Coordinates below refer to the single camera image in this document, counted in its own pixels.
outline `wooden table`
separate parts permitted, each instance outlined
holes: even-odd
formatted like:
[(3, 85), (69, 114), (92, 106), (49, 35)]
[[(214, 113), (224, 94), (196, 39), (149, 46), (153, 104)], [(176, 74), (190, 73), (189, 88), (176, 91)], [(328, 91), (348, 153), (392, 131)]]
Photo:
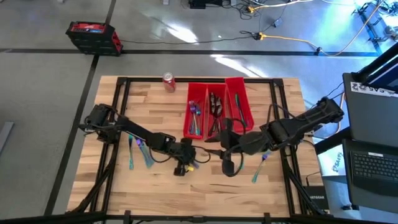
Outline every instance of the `wooden table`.
[[(117, 77), (102, 77), (96, 104), (111, 105), (116, 80)], [(177, 83), (175, 93), (166, 93), (161, 82), (131, 84), (126, 116), (150, 131), (162, 131), (175, 136), (177, 140), (182, 138), (187, 83)], [(305, 107), (299, 80), (285, 78), (284, 85), (289, 111), (294, 115), (303, 113)], [(271, 103), (269, 85), (247, 83), (246, 91), (254, 117), (254, 130), (259, 130), (259, 126), (266, 122)], [(123, 214), (125, 210), (131, 210), (135, 215), (261, 217), (264, 212), (268, 212), (272, 217), (289, 216), (279, 152), (272, 153), (266, 160), (256, 184), (251, 179), (261, 161), (261, 154), (246, 155), (244, 169), (236, 177), (230, 178), (222, 174), (221, 160), (216, 156), (209, 163), (201, 164), (199, 169), (187, 173), (185, 177), (176, 177), (173, 170), (177, 161), (169, 160), (147, 169), (137, 147), (133, 152), (134, 170), (129, 170), (127, 138), (127, 134), (122, 134), (109, 214)], [(193, 144), (207, 149), (221, 149), (219, 143), (209, 144), (195, 140)], [(93, 186), (101, 148), (102, 143), (96, 140), (94, 134), (86, 137), (68, 210), (75, 208)], [(197, 152), (198, 160), (207, 159), (207, 154), (201, 149)], [(166, 158), (158, 153), (154, 153), (154, 157), (158, 160)], [(317, 156), (311, 144), (301, 143), (297, 157), (303, 180), (306, 175), (319, 171)], [(233, 160), (238, 164), (240, 156), (233, 156)], [(319, 175), (312, 175), (309, 179), (312, 185), (322, 185)], [(297, 192), (293, 185), (292, 188), (295, 210), (299, 213)], [(102, 203), (101, 195), (102, 193), (98, 200), (99, 208)]]

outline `red soda can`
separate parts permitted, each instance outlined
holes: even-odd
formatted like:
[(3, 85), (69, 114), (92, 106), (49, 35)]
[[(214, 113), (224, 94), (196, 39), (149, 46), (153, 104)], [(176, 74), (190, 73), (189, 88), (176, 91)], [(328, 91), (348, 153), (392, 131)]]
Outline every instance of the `red soda can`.
[(175, 91), (175, 80), (173, 74), (170, 72), (163, 74), (163, 85), (167, 92), (173, 93)]

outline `monitor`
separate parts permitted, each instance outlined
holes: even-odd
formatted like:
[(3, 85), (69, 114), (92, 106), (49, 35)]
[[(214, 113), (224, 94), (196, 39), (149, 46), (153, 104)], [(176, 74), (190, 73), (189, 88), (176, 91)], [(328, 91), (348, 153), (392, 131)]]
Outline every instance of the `monitor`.
[(361, 71), (353, 73), (353, 79), (369, 87), (398, 93), (398, 44), (394, 44)]
[(370, 74), (364, 85), (398, 92), (398, 55)]

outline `sticker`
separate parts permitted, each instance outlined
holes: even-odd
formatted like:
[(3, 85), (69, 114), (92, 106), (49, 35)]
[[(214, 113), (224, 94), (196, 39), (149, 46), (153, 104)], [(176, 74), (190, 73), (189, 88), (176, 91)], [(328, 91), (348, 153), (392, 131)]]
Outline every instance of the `sticker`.
[(398, 94), (392, 93), (389, 90), (385, 90), (382, 88), (373, 88), (362, 85), (362, 83), (358, 82), (351, 82), (351, 91), (356, 93), (365, 93), (370, 95), (377, 95), (377, 96), (389, 96), (389, 97), (398, 97)]
[(368, 154), (369, 154), (370, 156), (379, 156), (379, 157), (383, 157), (383, 154), (379, 154), (379, 153), (368, 152)]

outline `red plastic bin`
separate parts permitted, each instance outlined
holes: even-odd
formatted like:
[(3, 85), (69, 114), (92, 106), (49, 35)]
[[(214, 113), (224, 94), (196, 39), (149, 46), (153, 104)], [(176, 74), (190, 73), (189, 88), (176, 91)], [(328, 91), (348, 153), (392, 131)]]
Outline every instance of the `red plastic bin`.
[(217, 132), (215, 131), (215, 132), (213, 132), (213, 134), (212, 135), (210, 135), (209, 136), (209, 131), (210, 131), (210, 129), (211, 129), (211, 125), (213, 124), (213, 122), (214, 122), (214, 117), (213, 117), (213, 115), (210, 113), (211, 112), (211, 103), (210, 103), (210, 93), (214, 93), (216, 96), (218, 96), (219, 98), (220, 98), (220, 100), (221, 100), (221, 104), (222, 104), (222, 107), (223, 107), (223, 110), (222, 110), (222, 112), (221, 112), (221, 116), (220, 116), (220, 121), (221, 121), (221, 124), (223, 124), (223, 120), (224, 120), (224, 118), (226, 117), (226, 110), (227, 110), (227, 108), (229, 108), (229, 106), (227, 107), (226, 105), (226, 85), (223, 83), (223, 84), (220, 84), (220, 83), (217, 83), (217, 84), (208, 84), (207, 85), (207, 94), (208, 94), (208, 102), (206, 103), (206, 106), (208, 107), (208, 109), (206, 110), (206, 113), (208, 113), (208, 116), (206, 116), (207, 117), (207, 129), (206, 129), (206, 136), (207, 136), (207, 138), (210, 138), (210, 137), (213, 137), (213, 136), (215, 136), (216, 134), (217, 134)]
[[(185, 121), (184, 121), (184, 129), (183, 135), (185, 138), (190, 139), (202, 139), (203, 131), (205, 127), (205, 103), (207, 96), (207, 84), (203, 83), (188, 83), (188, 96), (187, 96), (187, 107), (185, 109)], [(193, 100), (196, 105), (199, 106), (201, 115), (197, 116), (197, 123), (199, 123), (200, 134), (190, 134), (189, 128), (191, 122), (193, 121), (193, 115), (190, 111), (189, 101)]]
[[(250, 111), (248, 95), (246, 94), (246, 88), (244, 87), (243, 77), (226, 78), (225, 83), (228, 90), (229, 115), (232, 118), (241, 119), (241, 115), (235, 101), (235, 94), (238, 94), (239, 102), (243, 112), (243, 118), (246, 122), (246, 131), (252, 130), (254, 126), (254, 120)], [(239, 121), (235, 121), (234, 130), (238, 133), (242, 133), (243, 125)]]

